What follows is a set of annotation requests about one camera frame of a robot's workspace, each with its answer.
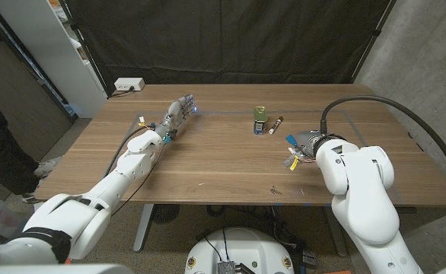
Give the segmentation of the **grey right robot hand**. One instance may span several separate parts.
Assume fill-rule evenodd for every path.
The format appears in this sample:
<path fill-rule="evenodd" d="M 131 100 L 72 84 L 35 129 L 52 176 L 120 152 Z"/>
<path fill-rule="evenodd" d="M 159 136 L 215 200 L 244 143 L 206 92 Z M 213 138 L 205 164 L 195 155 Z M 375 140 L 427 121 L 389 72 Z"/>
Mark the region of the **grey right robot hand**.
<path fill-rule="evenodd" d="M 318 130 L 287 135 L 285 140 L 290 144 L 288 150 L 291 155 L 284 161 L 283 166 L 294 170 L 300 163 L 315 162 L 314 145 L 321 136 Z"/>

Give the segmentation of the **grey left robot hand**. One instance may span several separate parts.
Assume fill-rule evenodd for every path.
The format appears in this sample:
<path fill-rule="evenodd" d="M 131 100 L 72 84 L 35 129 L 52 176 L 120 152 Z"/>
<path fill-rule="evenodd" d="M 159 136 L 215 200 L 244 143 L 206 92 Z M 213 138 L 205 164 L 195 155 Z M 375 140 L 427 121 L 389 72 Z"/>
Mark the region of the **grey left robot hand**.
<path fill-rule="evenodd" d="M 155 132 L 162 137 L 163 141 L 174 139 L 184 122 L 192 113 L 196 112 L 192 94 L 187 94 L 175 100 L 167 109 L 161 122 L 156 125 Z"/>

